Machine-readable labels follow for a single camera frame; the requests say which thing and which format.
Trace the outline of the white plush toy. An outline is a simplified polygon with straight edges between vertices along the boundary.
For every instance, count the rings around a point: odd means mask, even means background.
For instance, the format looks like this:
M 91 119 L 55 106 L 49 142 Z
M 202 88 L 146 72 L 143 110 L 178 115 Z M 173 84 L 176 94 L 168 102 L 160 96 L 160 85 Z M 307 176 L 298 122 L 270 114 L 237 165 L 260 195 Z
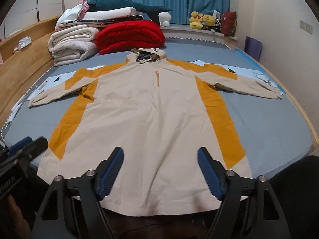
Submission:
M 169 12 L 159 13 L 159 23 L 160 26 L 170 27 L 171 14 Z

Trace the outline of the white wall switch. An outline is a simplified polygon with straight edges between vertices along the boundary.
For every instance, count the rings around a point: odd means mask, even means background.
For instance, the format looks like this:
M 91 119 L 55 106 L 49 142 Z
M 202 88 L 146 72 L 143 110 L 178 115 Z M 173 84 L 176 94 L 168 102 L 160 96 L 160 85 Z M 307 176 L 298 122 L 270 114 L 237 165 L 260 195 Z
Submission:
M 310 33 L 311 35 L 314 33 L 314 28 L 312 25 L 300 20 L 299 21 L 299 28 L 304 30 L 304 31 L 307 31 L 308 33 Z

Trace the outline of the tissue pack on headboard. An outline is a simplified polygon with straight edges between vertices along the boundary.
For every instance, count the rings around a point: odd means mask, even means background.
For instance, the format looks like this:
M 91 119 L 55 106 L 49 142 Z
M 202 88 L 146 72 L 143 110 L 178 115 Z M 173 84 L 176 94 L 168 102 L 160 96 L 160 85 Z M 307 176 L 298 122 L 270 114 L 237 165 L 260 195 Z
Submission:
M 32 43 L 31 37 L 26 36 L 18 42 L 18 46 L 13 49 L 13 53 L 20 51 Z

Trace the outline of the red folded blanket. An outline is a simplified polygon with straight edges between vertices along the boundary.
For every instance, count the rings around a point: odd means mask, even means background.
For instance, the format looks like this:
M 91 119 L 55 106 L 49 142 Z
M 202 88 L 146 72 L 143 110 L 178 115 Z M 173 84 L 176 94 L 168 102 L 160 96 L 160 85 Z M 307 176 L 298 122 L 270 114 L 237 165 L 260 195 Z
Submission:
M 161 48 L 164 43 L 162 30 L 151 20 L 111 24 L 100 31 L 95 39 L 101 55 L 138 48 Z

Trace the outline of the white wardrobe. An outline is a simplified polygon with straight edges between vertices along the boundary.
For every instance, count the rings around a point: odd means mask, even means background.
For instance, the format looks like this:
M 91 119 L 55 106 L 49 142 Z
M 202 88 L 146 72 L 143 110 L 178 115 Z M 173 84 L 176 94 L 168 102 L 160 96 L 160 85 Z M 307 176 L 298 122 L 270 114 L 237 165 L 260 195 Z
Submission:
M 1 23 L 1 40 L 34 23 L 59 16 L 62 0 L 16 0 Z

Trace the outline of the purple bag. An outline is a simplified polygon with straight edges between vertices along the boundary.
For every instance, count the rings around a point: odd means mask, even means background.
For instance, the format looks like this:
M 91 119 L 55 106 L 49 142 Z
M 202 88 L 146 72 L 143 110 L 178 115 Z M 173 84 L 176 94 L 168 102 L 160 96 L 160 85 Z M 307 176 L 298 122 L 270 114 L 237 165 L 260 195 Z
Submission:
M 247 36 L 245 38 L 244 52 L 256 61 L 260 60 L 262 53 L 263 43 L 255 38 Z

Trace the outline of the wooden bed headboard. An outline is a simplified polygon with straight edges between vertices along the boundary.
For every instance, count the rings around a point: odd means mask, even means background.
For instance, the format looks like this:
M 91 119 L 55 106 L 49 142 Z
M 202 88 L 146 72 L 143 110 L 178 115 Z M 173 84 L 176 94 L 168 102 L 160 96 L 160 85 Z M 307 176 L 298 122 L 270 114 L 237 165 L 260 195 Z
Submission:
M 55 16 L 32 24 L 1 42 L 1 125 L 28 88 L 52 67 L 53 58 L 47 44 L 57 20 Z M 26 36 L 31 37 L 32 43 L 13 53 L 18 42 Z

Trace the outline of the grey printed bed sheet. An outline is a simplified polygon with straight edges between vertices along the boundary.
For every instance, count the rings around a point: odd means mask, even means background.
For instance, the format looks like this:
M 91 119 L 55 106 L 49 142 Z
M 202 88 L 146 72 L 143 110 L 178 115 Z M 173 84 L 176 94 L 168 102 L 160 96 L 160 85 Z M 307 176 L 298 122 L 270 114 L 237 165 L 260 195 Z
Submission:
M 231 68 L 258 69 L 258 64 L 239 49 L 205 40 L 170 38 L 164 51 L 168 58 L 203 61 Z M 280 100 L 221 92 L 248 157 L 253 176 L 272 177 L 312 152 L 307 122 L 287 94 Z M 12 123 L 1 129 L 10 146 L 29 136 L 49 138 L 67 108 L 75 100 L 67 96 L 49 105 L 29 109 L 23 104 Z

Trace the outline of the cream folded blanket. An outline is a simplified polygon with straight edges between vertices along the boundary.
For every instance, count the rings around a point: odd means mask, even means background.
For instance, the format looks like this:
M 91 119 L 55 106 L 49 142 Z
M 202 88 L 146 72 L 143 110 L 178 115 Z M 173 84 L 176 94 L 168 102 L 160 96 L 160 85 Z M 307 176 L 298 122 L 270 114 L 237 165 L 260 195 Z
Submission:
M 78 63 L 98 53 L 98 34 L 99 29 L 85 24 L 54 32 L 48 40 L 53 66 Z

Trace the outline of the beige and orange hooded jacket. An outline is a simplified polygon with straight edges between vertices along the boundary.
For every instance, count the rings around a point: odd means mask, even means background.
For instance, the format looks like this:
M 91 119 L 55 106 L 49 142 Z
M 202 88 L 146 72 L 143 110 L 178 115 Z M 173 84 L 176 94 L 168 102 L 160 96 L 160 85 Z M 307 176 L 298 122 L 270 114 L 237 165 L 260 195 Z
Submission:
M 102 207 L 127 216 L 179 215 L 220 206 L 197 162 L 212 158 L 243 177 L 251 167 L 219 91 L 280 99 L 262 81 L 222 66 L 168 59 L 164 51 L 134 49 L 125 62 L 78 69 L 29 102 L 45 105 L 76 93 L 53 131 L 38 176 L 78 177 L 95 169 L 115 147 L 124 162 Z

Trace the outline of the yellow plush toy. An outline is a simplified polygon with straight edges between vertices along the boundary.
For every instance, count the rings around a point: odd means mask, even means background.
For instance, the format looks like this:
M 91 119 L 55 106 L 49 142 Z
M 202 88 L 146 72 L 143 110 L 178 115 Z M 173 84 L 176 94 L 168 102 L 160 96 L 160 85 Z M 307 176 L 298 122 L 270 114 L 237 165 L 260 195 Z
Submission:
M 211 30 L 217 24 L 214 16 L 208 14 L 198 13 L 193 11 L 189 18 L 189 26 L 191 29 L 208 29 Z

